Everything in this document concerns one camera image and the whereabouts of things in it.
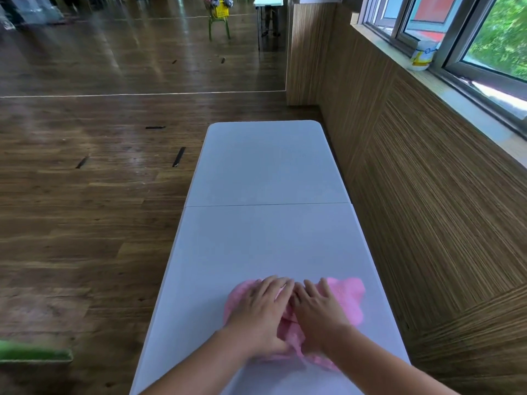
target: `hand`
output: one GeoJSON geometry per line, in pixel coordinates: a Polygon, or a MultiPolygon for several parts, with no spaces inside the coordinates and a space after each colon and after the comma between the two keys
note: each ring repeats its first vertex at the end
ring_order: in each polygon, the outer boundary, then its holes
{"type": "Polygon", "coordinates": [[[249,358],[289,350],[276,333],[294,285],[293,280],[277,276],[257,281],[229,316],[223,329],[245,343],[249,358]]]}
{"type": "Polygon", "coordinates": [[[295,283],[291,299],[298,324],[306,336],[302,353],[324,354],[325,341],[332,333],[342,327],[351,327],[351,324],[326,279],[320,279],[320,291],[309,280],[304,280],[304,284],[305,287],[295,283]]]}

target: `yellow plastic basket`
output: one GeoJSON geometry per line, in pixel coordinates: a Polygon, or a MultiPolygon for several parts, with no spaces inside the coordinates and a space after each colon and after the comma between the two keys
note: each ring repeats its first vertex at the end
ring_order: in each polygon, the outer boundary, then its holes
{"type": "Polygon", "coordinates": [[[220,5],[212,10],[214,18],[227,18],[229,16],[229,8],[225,5],[223,0],[220,0],[220,5]]]}

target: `pink cloth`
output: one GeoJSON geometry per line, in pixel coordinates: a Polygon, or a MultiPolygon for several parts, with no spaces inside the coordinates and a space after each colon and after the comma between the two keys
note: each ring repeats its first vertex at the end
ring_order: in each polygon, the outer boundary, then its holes
{"type": "MultiPolygon", "coordinates": [[[[360,300],[365,292],[364,285],[360,279],[350,278],[345,280],[337,280],[328,278],[329,287],[332,289],[335,298],[337,298],[340,306],[344,310],[346,317],[349,322],[353,325],[359,325],[363,320],[363,313],[360,310],[360,300]]],[[[225,310],[223,313],[223,322],[227,322],[231,312],[236,308],[240,300],[243,298],[245,293],[256,280],[247,280],[241,284],[238,284],[234,290],[229,294],[227,302],[225,303],[225,310]]],[[[277,332],[278,338],[286,341],[295,350],[296,354],[303,358],[304,355],[301,351],[302,343],[306,337],[300,329],[300,325],[293,313],[292,308],[288,305],[282,320],[278,326],[277,332]]],[[[291,355],[274,355],[270,359],[287,359],[291,355]]],[[[316,363],[317,365],[324,366],[333,370],[338,370],[331,360],[323,358],[321,356],[309,355],[305,357],[309,361],[316,363]]]]}

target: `window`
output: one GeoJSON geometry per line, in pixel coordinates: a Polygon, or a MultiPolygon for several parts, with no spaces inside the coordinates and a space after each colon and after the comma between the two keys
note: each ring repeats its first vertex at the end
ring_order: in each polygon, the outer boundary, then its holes
{"type": "Polygon", "coordinates": [[[364,21],[405,52],[437,41],[432,71],[527,135],[527,0],[369,0],[364,21]]]}

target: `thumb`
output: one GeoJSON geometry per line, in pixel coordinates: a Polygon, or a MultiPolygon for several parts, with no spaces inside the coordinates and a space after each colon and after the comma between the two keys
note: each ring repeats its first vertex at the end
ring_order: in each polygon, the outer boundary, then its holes
{"type": "Polygon", "coordinates": [[[305,340],[302,343],[301,351],[304,356],[310,354],[320,354],[320,349],[310,340],[305,340]]]}
{"type": "Polygon", "coordinates": [[[291,345],[282,341],[280,338],[274,338],[271,344],[271,354],[287,353],[291,350],[291,345]]]}

